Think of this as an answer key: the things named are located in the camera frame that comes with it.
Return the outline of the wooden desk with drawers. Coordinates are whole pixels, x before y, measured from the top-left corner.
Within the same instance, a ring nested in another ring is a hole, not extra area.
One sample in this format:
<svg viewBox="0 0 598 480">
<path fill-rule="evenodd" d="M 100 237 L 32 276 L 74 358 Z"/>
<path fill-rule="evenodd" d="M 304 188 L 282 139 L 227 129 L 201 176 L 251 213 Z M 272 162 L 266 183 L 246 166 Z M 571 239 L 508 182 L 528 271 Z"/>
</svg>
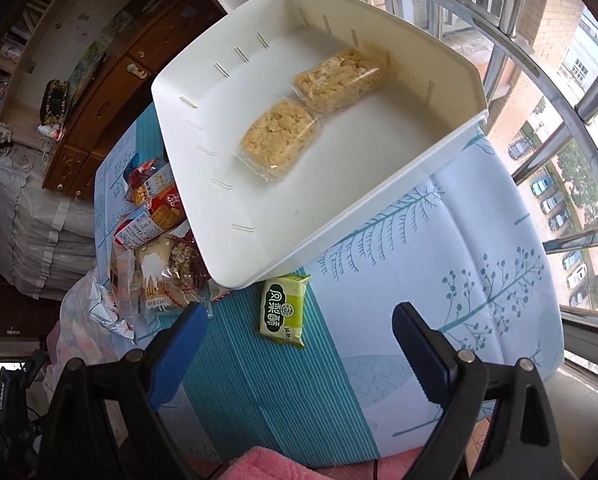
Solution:
<svg viewBox="0 0 598 480">
<path fill-rule="evenodd" d="M 223 15 L 213 0 L 161 0 L 135 15 L 76 97 L 42 187 L 90 200 L 97 169 L 151 102 L 156 76 Z"/>
</svg>

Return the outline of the red blue cookie roll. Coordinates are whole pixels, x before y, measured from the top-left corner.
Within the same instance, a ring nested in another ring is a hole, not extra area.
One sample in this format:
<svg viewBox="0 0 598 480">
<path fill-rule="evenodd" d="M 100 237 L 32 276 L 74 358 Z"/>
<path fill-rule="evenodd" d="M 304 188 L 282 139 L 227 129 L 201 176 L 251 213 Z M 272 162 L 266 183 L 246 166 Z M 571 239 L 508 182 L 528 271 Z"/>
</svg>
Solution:
<svg viewBox="0 0 598 480">
<path fill-rule="evenodd" d="M 172 183 L 148 198 L 128 214 L 114 231 L 116 244 L 135 249 L 175 228 L 185 220 L 185 211 L 177 186 Z"/>
</svg>

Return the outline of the peanut cracker clear pack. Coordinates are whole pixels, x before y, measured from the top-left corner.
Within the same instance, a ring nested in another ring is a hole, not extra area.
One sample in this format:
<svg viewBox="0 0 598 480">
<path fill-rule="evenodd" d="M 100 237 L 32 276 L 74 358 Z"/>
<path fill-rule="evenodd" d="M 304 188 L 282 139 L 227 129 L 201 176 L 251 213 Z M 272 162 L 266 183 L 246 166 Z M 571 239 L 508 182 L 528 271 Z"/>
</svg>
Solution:
<svg viewBox="0 0 598 480">
<path fill-rule="evenodd" d="M 308 108 L 327 115 L 378 89 L 387 75 L 383 64 L 349 48 L 294 76 L 293 90 Z"/>
</svg>

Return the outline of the white red small bottle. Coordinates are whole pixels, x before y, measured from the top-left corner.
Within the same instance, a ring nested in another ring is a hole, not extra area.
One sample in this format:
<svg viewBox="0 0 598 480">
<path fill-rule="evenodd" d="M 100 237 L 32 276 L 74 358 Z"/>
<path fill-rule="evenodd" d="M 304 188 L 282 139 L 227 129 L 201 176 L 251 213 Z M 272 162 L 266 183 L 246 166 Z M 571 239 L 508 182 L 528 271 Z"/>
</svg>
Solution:
<svg viewBox="0 0 598 480">
<path fill-rule="evenodd" d="M 64 134 L 64 127 L 62 125 L 38 125 L 36 130 L 41 133 L 42 136 L 52 139 L 55 142 L 59 142 Z"/>
</svg>

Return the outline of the walnut snack clear pack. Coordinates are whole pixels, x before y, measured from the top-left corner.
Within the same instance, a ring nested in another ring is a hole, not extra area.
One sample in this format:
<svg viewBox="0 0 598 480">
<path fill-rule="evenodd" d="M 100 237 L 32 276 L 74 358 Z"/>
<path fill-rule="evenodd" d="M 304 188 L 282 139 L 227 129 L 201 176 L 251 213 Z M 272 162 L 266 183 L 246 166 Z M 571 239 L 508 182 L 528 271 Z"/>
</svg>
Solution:
<svg viewBox="0 0 598 480">
<path fill-rule="evenodd" d="M 203 300 L 209 289 L 209 273 L 193 240 L 173 237 L 168 263 L 167 294 L 177 307 Z"/>
</svg>

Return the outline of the red candy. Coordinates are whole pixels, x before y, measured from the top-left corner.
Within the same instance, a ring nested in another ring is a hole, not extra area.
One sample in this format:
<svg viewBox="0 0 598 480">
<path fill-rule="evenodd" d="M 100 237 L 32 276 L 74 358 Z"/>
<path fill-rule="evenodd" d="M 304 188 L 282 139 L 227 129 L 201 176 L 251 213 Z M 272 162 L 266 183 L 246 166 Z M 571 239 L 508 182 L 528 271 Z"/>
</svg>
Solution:
<svg viewBox="0 0 598 480">
<path fill-rule="evenodd" d="M 156 157 L 153 159 L 146 160 L 146 162 L 141 162 L 139 169 L 140 171 L 142 171 L 142 183 L 140 185 L 142 185 L 145 181 L 152 177 L 163 166 L 165 166 L 165 161 L 162 157 Z"/>
</svg>

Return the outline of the green pineapple cake pack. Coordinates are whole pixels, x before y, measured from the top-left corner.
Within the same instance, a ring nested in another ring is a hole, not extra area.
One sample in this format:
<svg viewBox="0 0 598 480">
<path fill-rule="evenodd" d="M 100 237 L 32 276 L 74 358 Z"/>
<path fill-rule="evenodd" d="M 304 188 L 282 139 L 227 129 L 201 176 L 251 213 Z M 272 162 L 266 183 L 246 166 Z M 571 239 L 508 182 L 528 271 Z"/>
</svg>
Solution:
<svg viewBox="0 0 598 480">
<path fill-rule="evenodd" d="M 283 344 L 305 348 L 303 308 L 310 275 L 287 274 L 264 282 L 259 334 Z"/>
</svg>

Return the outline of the square rice cracker pack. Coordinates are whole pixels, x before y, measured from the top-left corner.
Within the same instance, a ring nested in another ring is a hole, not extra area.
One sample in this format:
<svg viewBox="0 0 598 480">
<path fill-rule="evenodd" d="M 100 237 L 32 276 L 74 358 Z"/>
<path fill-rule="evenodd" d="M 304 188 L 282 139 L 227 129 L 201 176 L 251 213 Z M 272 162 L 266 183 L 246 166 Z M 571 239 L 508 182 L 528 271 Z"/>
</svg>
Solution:
<svg viewBox="0 0 598 480">
<path fill-rule="evenodd" d="M 235 156 L 267 182 L 282 180 L 317 137 L 320 119 L 303 104 L 281 99 L 251 124 Z"/>
</svg>

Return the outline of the mountain print bread bag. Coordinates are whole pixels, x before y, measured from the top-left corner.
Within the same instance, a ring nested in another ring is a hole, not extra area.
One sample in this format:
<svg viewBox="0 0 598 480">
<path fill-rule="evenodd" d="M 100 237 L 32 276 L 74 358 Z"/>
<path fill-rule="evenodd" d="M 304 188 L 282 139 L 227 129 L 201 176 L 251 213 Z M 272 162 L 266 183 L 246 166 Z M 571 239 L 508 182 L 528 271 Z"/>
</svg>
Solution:
<svg viewBox="0 0 598 480">
<path fill-rule="evenodd" d="M 161 235 L 135 251 L 142 304 L 146 310 L 165 313 L 187 306 L 186 296 L 170 269 L 172 249 L 172 238 Z"/>
</svg>

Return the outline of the orange oats bar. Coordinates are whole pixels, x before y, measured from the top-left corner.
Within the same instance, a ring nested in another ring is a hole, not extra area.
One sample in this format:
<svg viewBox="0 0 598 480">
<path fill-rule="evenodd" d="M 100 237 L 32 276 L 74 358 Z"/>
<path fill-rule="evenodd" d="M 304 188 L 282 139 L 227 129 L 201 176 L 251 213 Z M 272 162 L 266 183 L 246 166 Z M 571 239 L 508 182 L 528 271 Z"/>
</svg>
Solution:
<svg viewBox="0 0 598 480">
<path fill-rule="evenodd" d="M 169 162 L 158 170 L 152 177 L 145 181 L 139 188 L 133 192 L 132 202 L 135 205 L 140 205 L 146 200 L 155 197 L 162 191 L 169 188 L 174 183 L 174 178 Z"/>
</svg>

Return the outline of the blue foil candy pack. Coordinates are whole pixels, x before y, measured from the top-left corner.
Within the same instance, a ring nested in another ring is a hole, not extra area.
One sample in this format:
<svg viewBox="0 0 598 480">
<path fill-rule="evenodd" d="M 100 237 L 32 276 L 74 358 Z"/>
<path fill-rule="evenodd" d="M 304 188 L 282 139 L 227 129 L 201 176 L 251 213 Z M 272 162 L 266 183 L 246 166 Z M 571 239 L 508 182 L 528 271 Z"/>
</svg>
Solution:
<svg viewBox="0 0 598 480">
<path fill-rule="evenodd" d="M 140 162 L 133 157 L 123 170 L 124 193 L 127 200 L 133 200 L 133 192 L 142 183 L 142 171 L 139 169 Z"/>
</svg>

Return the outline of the red Lipo biscuit bag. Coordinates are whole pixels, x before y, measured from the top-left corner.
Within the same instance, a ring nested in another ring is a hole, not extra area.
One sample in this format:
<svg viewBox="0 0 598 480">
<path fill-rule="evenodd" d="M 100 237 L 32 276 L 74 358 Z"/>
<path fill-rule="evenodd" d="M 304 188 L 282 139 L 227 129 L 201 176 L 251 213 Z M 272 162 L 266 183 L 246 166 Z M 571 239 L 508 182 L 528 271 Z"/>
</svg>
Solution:
<svg viewBox="0 0 598 480">
<path fill-rule="evenodd" d="M 177 249 L 180 253 L 177 256 L 173 256 L 173 260 L 177 263 L 180 280 L 187 288 L 194 292 L 200 292 L 201 287 L 207 285 L 209 287 L 211 302 L 218 302 L 229 296 L 232 291 L 229 288 L 219 285 L 211 278 L 191 230 L 188 230 L 183 236 L 177 245 Z"/>
</svg>

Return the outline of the silver foil snack bag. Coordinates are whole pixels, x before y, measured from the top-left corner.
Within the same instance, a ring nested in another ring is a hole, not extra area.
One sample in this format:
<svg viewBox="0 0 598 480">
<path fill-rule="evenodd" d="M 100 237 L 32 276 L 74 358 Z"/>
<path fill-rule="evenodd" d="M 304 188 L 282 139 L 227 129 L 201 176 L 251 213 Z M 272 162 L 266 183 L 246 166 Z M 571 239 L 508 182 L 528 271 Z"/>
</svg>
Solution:
<svg viewBox="0 0 598 480">
<path fill-rule="evenodd" d="M 136 343 L 134 318 L 137 313 L 138 299 L 128 287 L 108 290 L 97 279 L 93 271 L 90 296 L 88 296 L 88 316 L 104 327 L 108 332 Z"/>
</svg>

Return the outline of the metal window bars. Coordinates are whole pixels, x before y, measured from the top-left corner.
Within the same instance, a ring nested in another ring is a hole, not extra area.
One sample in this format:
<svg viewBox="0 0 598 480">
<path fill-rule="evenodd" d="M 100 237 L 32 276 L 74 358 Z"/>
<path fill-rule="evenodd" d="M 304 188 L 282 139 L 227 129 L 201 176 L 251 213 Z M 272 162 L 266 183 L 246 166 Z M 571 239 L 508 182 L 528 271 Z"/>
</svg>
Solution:
<svg viewBox="0 0 598 480">
<path fill-rule="evenodd" d="M 565 354 L 598 374 L 598 21 L 582 0 L 362 0 L 482 74 L 490 143 L 548 254 Z"/>
</svg>

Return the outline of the brown soda cracker pack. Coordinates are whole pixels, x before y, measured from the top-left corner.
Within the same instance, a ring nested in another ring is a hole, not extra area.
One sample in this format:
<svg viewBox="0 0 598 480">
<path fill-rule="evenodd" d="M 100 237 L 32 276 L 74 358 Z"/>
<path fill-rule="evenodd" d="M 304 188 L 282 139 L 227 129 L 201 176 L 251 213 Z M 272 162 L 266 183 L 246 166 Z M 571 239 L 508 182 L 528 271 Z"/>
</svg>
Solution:
<svg viewBox="0 0 598 480">
<path fill-rule="evenodd" d="M 135 252 L 113 243 L 109 271 L 114 303 L 122 318 L 128 324 L 134 325 L 140 319 L 139 299 L 142 293 L 142 278 Z"/>
</svg>

